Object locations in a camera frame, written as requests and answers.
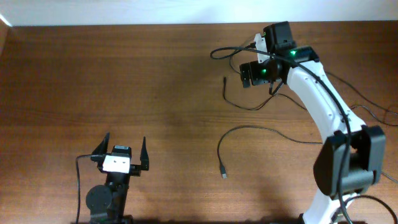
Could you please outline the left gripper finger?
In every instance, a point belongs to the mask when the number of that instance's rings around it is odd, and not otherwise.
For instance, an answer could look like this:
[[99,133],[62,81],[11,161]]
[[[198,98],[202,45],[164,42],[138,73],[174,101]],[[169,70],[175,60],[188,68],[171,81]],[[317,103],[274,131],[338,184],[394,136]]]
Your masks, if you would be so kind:
[[141,162],[141,170],[149,170],[149,155],[146,147],[146,137],[143,137],[140,162]]
[[91,153],[90,159],[92,161],[101,161],[102,159],[105,158],[108,150],[109,138],[110,138],[110,133],[106,133],[104,139]]

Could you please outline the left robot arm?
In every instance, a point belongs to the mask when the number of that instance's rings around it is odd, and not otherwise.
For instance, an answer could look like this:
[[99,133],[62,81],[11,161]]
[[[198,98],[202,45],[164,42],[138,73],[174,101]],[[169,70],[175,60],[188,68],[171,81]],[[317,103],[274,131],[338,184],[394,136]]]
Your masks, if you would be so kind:
[[96,185],[86,195],[86,206],[90,210],[90,223],[132,224],[133,217],[124,214],[129,181],[149,170],[149,155],[146,139],[142,141],[140,164],[132,164],[132,149],[128,146],[113,146],[107,152],[110,133],[90,154],[100,172],[106,174],[105,183]]

